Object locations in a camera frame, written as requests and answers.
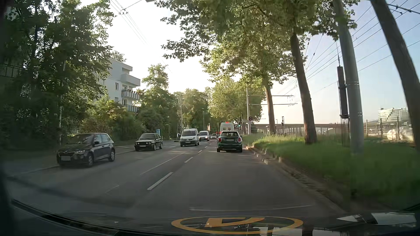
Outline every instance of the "tree trunk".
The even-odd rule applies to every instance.
[[[385,0],[371,0],[404,89],[416,149],[420,152],[420,82],[404,38]]]
[[[263,78],[263,85],[265,89],[265,95],[267,96],[267,106],[268,106],[268,131],[270,134],[276,134],[276,123],[274,119],[274,105],[273,97],[271,96],[271,89],[268,83],[268,80]]]
[[[312,110],[311,94],[309,93],[306,81],[305,70],[303,67],[302,55],[300,53],[299,40],[295,32],[290,37],[291,54],[296,69],[297,83],[299,85],[300,99],[302,101],[303,124],[305,128],[305,143],[312,144],[317,141],[314,113]]]

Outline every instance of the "balcony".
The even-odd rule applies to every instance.
[[[121,74],[121,81],[130,83],[136,87],[140,86],[140,79],[129,74]]]
[[[124,105],[127,108],[127,111],[131,111],[131,112],[137,112],[139,110],[139,107],[133,106],[133,105]]]
[[[132,98],[134,100],[139,100],[140,99],[140,94],[133,92],[131,90],[122,90],[121,91],[121,97],[125,98],[125,97],[129,97]]]

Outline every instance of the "white van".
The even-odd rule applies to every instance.
[[[235,127],[234,127],[233,123],[226,122],[226,123],[221,123],[220,124],[220,132],[234,131],[234,130],[235,130]]]
[[[186,145],[200,145],[199,133],[196,128],[186,128],[181,134],[181,147]]]

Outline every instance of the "road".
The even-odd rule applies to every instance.
[[[9,194],[57,214],[97,212],[157,223],[209,215],[292,218],[335,214],[251,152],[216,152],[216,141],[128,152],[92,168],[50,168],[8,179]]]

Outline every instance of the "balcony railing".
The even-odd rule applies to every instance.
[[[127,108],[127,111],[131,111],[131,112],[137,112],[139,110],[139,107],[133,106],[133,105],[124,105]]]
[[[121,97],[129,97],[135,100],[139,100],[140,99],[140,94],[133,92],[131,90],[122,90],[121,91]]]

